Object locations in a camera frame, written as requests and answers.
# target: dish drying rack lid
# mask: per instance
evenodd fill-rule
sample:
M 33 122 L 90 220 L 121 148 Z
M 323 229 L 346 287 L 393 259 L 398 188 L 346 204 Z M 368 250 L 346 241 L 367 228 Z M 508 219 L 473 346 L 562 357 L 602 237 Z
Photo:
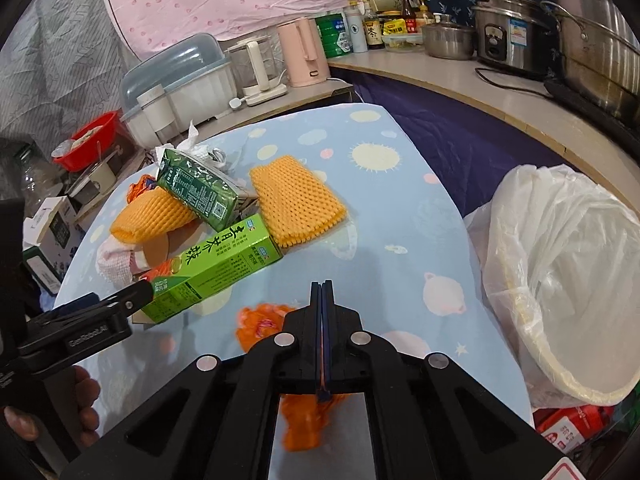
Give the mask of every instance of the dish drying rack lid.
M 161 84 L 166 92 L 228 62 L 216 39 L 199 33 L 158 52 L 129 70 L 120 82 L 122 111 L 138 108 L 137 98 Z

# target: gray plaid fabric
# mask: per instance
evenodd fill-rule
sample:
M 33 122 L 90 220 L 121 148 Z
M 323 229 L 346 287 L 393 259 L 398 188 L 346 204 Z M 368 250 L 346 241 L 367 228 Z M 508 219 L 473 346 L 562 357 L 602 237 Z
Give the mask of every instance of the gray plaid fabric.
M 78 128 L 120 107 L 122 44 L 103 0 L 33 0 L 0 51 L 0 198 L 17 196 L 12 155 L 45 157 Z

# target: qr code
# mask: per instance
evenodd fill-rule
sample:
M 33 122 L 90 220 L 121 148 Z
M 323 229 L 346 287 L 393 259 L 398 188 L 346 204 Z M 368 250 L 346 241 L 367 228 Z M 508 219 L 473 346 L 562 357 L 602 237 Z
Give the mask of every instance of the qr code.
M 225 217 L 226 206 L 221 202 L 216 202 L 216 205 L 213 207 L 213 211 L 211 214 L 221 220 Z

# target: power cord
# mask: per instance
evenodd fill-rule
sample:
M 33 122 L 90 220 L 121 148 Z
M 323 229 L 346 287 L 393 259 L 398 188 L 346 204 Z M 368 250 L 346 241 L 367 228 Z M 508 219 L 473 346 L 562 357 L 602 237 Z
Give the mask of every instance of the power cord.
M 287 69 L 284 69 L 282 71 L 282 74 L 280 74 L 280 77 L 278 78 L 278 84 L 280 84 L 280 82 L 282 81 L 282 77 L 287 73 Z
M 351 84 L 351 83 L 347 83 L 344 79 L 340 79 L 339 77 L 328 77 L 326 80 L 327 81 L 341 81 L 345 85 Z M 358 94 L 358 91 L 356 90 L 355 86 L 353 87 L 353 92 L 354 92 L 354 94 L 356 94 L 358 96 L 358 99 L 360 99 L 360 102 L 363 103 L 364 99 L 362 98 L 362 96 L 360 94 Z
M 551 96 L 549 96 L 547 94 L 543 94 L 542 92 L 538 92 L 537 90 L 531 90 L 529 88 L 521 88 L 521 87 L 517 87 L 517 86 L 501 85 L 500 83 L 497 83 L 495 81 L 491 81 L 482 72 L 495 72 L 497 74 L 504 74 L 504 72 L 501 72 L 500 70 L 496 70 L 496 69 L 493 69 L 493 68 L 476 68 L 476 74 L 478 74 L 478 77 L 480 79 L 482 79 L 483 81 L 489 83 L 490 85 L 497 86 L 498 88 L 502 88 L 504 90 L 517 90 L 518 92 L 526 92 L 526 93 L 529 93 L 529 94 L 534 94 L 534 95 L 543 97 L 545 99 L 548 99 L 550 101 L 554 100 Z

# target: pot handle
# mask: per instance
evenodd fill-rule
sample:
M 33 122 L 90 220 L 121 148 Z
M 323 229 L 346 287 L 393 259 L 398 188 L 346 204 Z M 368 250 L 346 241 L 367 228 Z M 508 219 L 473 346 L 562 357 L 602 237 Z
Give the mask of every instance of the pot handle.
M 584 25 L 580 23 L 578 19 L 574 15 L 572 15 L 572 13 L 570 13 L 568 10 L 566 10 L 563 6 L 556 4 L 555 2 L 550 2 L 549 0 L 542 0 L 540 2 L 540 6 L 542 7 L 542 9 L 548 12 L 549 14 L 551 14 L 554 18 L 556 18 L 556 20 L 558 18 L 555 16 L 555 14 L 551 10 L 545 9 L 545 5 L 551 6 L 556 10 L 559 10 L 564 17 L 569 18 L 570 20 L 573 20 L 576 23 L 576 25 L 580 27 L 580 37 L 582 38 L 582 40 L 587 41 L 589 39 L 587 32 L 584 30 Z

